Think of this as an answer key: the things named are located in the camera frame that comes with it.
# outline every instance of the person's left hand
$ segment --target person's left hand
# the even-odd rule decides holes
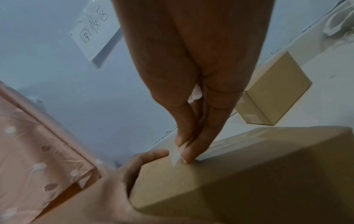
[[[168,155],[168,150],[136,155],[112,175],[102,178],[33,224],[216,224],[190,218],[150,216],[133,208],[129,194],[141,166]]]

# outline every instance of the paper sign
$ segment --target paper sign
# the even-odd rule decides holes
[[[70,32],[88,60],[92,60],[119,30],[110,0],[90,0]]]

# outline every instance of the box top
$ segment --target box top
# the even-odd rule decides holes
[[[163,158],[144,165],[130,201],[144,208],[345,134],[352,134],[351,128],[257,128],[213,143],[201,155],[203,160],[193,164],[173,168],[170,159]]]

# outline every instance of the cardboard box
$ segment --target cardboard box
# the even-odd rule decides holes
[[[214,143],[202,157],[174,168],[169,158],[144,165],[133,206],[228,224],[354,223],[350,128],[258,128]]]
[[[235,109],[246,123],[274,125],[311,84],[286,52],[255,70]]]

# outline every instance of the white surface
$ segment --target white surface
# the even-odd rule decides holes
[[[90,0],[76,20],[70,35],[91,61],[119,28],[120,24],[110,0]]]
[[[324,52],[302,66],[313,82],[309,90],[274,127],[348,126],[354,128],[354,42]],[[230,117],[215,141],[266,125],[246,124]],[[154,149],[173,150],[171,133]]]
[[[0,80],[42,100],[48,113],[100,159],[122,164],[162,139],[175,123],[151,99],[123,38],[111,46],[100,69],[87,61],[69,35],[87,2],[2,0]],[[314,24],[335,2],[278,0],[261,60]]]

